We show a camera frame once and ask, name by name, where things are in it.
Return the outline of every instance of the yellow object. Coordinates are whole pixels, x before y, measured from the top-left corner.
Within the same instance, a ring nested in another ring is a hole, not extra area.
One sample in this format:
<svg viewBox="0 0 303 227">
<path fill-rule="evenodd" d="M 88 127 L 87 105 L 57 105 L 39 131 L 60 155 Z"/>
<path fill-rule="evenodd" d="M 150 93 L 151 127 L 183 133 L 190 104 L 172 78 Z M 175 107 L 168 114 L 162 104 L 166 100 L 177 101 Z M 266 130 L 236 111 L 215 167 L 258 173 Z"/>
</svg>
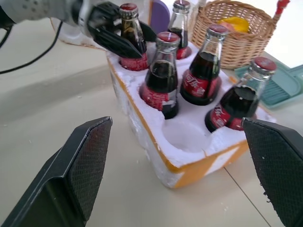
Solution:
<svg viewBox="0 0 303 227">
<path fill-rule="evenodd" d="M 235 31 L 237 32 L 246 32 L 248 33 L 250 24 L 246 19 L 240 18 L 240 17 L 229 17 L 224 18 L 222 20 L 218 21 L 218 24 L 221 24 L 222 22 L 226 22 L 228 24 L 231 24 Z"/>
</svg>

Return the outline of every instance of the black cable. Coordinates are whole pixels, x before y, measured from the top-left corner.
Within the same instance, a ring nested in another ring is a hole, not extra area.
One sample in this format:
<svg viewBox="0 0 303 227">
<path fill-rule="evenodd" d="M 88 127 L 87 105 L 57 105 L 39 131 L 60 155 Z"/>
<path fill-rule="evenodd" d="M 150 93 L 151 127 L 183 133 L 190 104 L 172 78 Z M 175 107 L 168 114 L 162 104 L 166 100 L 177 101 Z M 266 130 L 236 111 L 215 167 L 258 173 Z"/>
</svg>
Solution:
<svg viewBox="0 0 303 227">
<path fill-rule="evenodd" d="M 60 33 L 60 30 L 61 30 L 61 27 L 62 27 L 62 24 L 63 22 L 61 21 L 60 22 L 60 25 L 58 27 L 58 30 L 57 30 L 57 34 L 55 36 L 55 39 L 53 40 L 53 43 L 50 45 L 50 47 L 44 51 L 42 54 L 40 54 L 38 57 L 36 57 L 35 59 L 33 59 L 32 61 L 26 63 L 26 64 L 23 64 L 23 65 L 20 65 L 18 67 L 15 67 L 15 68 L 12 68 L 12 69 L 9 69 L 9 70 L 5 70 L 5 71 L 0 71 L 0 74 L 4 74 L 4 73 L 8 73 L 8 72 L 12 72 L 12 71 L 16 71 L 16 70 L 19 70 L 21 68 L 24 68 L 26 66 L 29 66 L 33 63 L 35 63 L 37 60 L 39 60 L 40 58 L 42 58 L 44 55 L 46 55 L 56 44 L 57 40 L 58 40 L 58 36 L 59 36 L 59 33 Z"/>
<path fill-rule="evenodd" d="M 6 40 L 8 39 L 11 30 L 12 30 L 12 27 L 9 27 L 8 29 L 6 29 L 5 36 L 3 37 L 3 39 L 1 40 L 1 43 L 0 43 L 0 48 L 3 46 L 3 44 L 4 44 L 4 43 L 6 42 Z"/>
</svg>

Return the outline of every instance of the beige surface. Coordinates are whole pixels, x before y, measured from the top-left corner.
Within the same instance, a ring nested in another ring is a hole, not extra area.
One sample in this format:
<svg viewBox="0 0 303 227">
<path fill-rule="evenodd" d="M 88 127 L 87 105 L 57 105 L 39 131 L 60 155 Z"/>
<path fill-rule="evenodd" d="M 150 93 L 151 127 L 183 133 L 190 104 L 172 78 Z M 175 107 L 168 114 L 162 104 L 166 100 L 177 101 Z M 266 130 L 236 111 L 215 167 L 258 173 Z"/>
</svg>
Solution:
<svg viewBox="0 0 303 227">
<path fill-rule="evenodd" d="M 49 20 L 19 25 L 1 49 L 0 69 L 34 58 L 52 37 Z M 105 53 L 63 43 L 37 64 L 0 75 L 0 223 L 72 130 L 106 115 L 114 125 L 88 227 L 282 226 L 249 153 L 227 168 L 230 175 L 222 169 L 189 187 L 165 188 L 117 106 Z"/>
</svg>

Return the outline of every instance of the clear plastic bottle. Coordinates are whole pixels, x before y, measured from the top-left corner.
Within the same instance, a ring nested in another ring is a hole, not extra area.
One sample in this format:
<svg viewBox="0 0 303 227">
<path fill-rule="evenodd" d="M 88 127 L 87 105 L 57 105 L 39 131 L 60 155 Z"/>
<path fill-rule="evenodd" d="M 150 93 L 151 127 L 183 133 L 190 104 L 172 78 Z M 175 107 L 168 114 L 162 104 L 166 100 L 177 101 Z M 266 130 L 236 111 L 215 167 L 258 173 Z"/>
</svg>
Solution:
<svg viewBox="0 0 303 227">
<path fill-rule="evenodd" d="M 180 38 L 171 32 L 157 35 L 157 51 L 140 88 L 141 98 L 147 105 L 162 111 L 165 119 L 178 113 L 176 51 Z"/>
<path fill-rule="evenodd" d="M 206 39 L 189 70 L 183 75 L 180 93 L 195 105 L 208 105 L 217 97 L 221 86 L 220 57 L 228 30 L 222 25 L 211 25 Z"/>
<path fill-rule="evenodd" d="M 173 32 L 180 37 L 180 44 L 177 50 L 177 59 L 187 57 L 188 49 L 188 32 L 187 21 L 190 9 L 190 3 L 185 0 L 176 0 L 173 5 L 173 13 L 169 22 L 169 32 Z"/>
<path fill-rule="evenodd" d="M 122 19 L 121 36 L 134 45 L 142 54 L 142 58 L 128 59 L 120 58 L 120 64 L 131 71 L 141 71 L 148 68 L 147 47 L 139 22 L 139 10 L 136 4 L 126 3 L 120 6 Z"/>
<path fill-rule="evenodd" d="M 275 71 L 276 64 L 272 60 L 264 57 L 253 59 L 244 77 L 206 115 L 205 124 L 208 130 L 213 132 L 223 126 L 243 130 L 242 118 L 256 118 L 259 99 Z"/>
</svg>

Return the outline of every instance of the cola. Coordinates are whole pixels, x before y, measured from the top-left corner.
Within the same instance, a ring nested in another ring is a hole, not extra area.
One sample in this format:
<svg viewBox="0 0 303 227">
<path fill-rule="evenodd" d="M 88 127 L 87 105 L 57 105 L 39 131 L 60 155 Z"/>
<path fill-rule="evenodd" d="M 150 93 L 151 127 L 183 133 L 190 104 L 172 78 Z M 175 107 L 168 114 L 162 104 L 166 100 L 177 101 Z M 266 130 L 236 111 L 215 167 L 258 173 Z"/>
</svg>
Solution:
<svg viewBox="0 0 303 227">
<path fill-rule="evenodd" d="M 221 86 L 221 48 L 228 30 L 221 25 L 211 25 L 205 42 L 185 71 L 180 94 L 195 105 L 208 105 L 217 97 Z"/>
<path fill-rule="evenodd" d="M 136 4 L 126 3 L 120 6 L 122 19 L 121 37 L 127 39 L 142 54 L 142 58 L 120 58 L 122 67 L 132 71 L 141 71 L 148 68 L 147 47 L 139 22 L 139 12 Z"/>
<path fill-rule="evenodd" d="M 173 4 L 173 13 L 169 22 L 168 31 L 175 33 L 180 38 L 177 50 L 177 59 L 186 58 L 191 50 L 188 47 L 187 20 L 190 3 L 186 0 L 176 0 Z"/>
<path fill-rule="evenodd" d="M 162 111 L 165 119 L 178 113 L 176 51 L 180 38 L 171 32 L 157 35 L 157 51 L 140 87 L 140 96 L 147 105 Z"/>
<path fill-rule="evenodd" d="M 222 97 L 218 105 L 205 117 L 205 125 L 210 132 L 226 126 L 243 130 L 243 117 L 256 118 L 256 109 L 261 94 L 275 73 L 276 64 L 263 57 L 255 58 L 245 76 Z"/>
</svg>

